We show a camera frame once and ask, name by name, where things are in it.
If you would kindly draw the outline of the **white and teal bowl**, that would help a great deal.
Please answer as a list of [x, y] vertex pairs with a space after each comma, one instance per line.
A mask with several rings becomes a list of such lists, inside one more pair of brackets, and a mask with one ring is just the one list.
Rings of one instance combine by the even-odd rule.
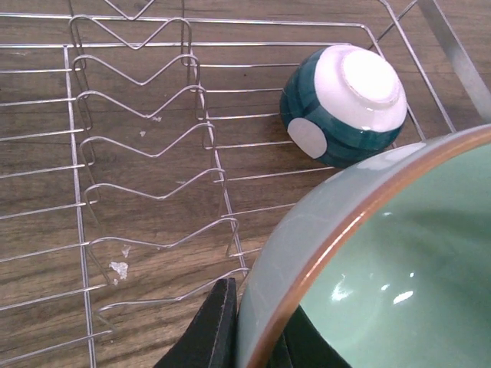
[[406, 119], [407, 97], [383, 57], [339, 44], [300, 63], [282, 89], [279, 112], [302, 152], [326, 166], [346, 168], [396, 140]]

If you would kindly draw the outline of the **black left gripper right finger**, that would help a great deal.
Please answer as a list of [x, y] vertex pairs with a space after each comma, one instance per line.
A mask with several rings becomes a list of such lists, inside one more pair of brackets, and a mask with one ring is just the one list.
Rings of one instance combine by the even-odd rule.
[[293, 367], [349, 367], [321, 336], [301, 306], [290, 317], [283, 334]]

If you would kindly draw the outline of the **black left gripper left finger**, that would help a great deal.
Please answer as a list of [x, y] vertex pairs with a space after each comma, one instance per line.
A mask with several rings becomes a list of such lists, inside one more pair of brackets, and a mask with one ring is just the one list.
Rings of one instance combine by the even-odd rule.
[[184, 334], [155, 366], [232, 367], [236, 326], [236, 280], [221, 278], [213, 285]]

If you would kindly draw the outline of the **chrome wire dish rack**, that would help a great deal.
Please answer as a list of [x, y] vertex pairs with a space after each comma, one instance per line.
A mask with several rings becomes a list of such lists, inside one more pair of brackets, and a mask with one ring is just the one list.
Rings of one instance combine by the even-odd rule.
[[490, 127], [488, 1], [3, 1], [1, 365], [155, 367], [221, 278], [237, 345], [263, 245], [344, 170], [279, 112], [339, 44], [403, 82], [385, 152]]

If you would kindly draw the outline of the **pale green bowl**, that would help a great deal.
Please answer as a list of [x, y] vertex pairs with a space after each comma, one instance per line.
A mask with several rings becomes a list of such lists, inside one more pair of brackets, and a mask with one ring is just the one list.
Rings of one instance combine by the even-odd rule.
[[298, 306], [349, 367], [488, 367], [489, 125], [381, 153], [299, 200], [249, 273], [236, 365], [293, 367]]

